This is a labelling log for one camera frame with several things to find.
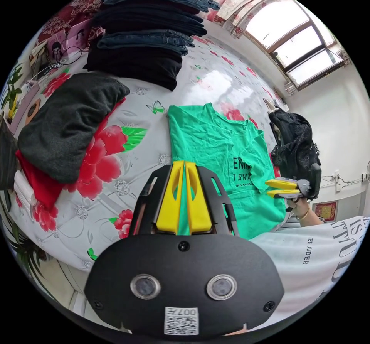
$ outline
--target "window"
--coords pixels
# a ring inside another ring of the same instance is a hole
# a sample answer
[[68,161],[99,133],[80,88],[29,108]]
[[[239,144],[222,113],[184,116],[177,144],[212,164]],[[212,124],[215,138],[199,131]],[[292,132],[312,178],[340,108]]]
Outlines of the window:
[[331,49],[336,40],[330,30],[295,0],[262,8],[246,35],[264,47],[298,91],[345,64]]

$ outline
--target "red framed picture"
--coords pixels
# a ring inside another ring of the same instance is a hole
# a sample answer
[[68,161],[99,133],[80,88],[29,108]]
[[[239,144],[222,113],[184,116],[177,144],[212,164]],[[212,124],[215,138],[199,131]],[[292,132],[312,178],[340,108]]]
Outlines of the red framed picture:
[[338,202],[323,202],[314,205],[314,212],[318,217],[324,218],[325,222],[335,221]]

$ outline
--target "white t-shirt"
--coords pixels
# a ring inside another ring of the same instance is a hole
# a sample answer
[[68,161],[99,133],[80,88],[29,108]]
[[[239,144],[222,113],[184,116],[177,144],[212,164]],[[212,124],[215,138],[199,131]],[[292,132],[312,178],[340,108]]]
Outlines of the white t-shirt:
[[252,330],[301,311],[328,292],[361,245],[370,218],[264,233],[250,240],[274,261],[285,294],[271,317]]

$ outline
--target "white fan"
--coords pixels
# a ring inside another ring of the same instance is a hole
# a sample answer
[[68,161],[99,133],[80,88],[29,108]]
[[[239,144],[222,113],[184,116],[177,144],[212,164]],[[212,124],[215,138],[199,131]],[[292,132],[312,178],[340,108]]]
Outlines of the white fan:
[[362,175],[362,182],[368,181],[370,182],[370,162],[367,165],[366,173]]

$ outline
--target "green t-shirt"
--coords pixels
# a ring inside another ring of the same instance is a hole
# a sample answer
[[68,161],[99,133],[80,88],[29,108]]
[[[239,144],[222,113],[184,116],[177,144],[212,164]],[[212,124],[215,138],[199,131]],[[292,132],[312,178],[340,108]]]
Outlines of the green t-shirt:
[[[284,220],[283,199],[272,199],[265,182],[274,170],[263,131],[249,121],[228,120],[212,104],[170,106],[172,160],[195,162],[215,172],[234,207],[239,234],[252,239]],[[188,235],[183,185],[179,234]]]

